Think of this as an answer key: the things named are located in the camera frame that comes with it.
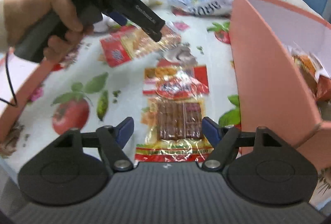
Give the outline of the left hand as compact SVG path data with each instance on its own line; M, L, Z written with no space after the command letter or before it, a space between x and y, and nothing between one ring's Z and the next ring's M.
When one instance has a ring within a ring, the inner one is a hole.
M93 26L84 27L79 21L71 0L1 0L1 52L14 47L29 27L53 10L68 28L61 39L51 36L43 50L47 60L57 63L93 32Z

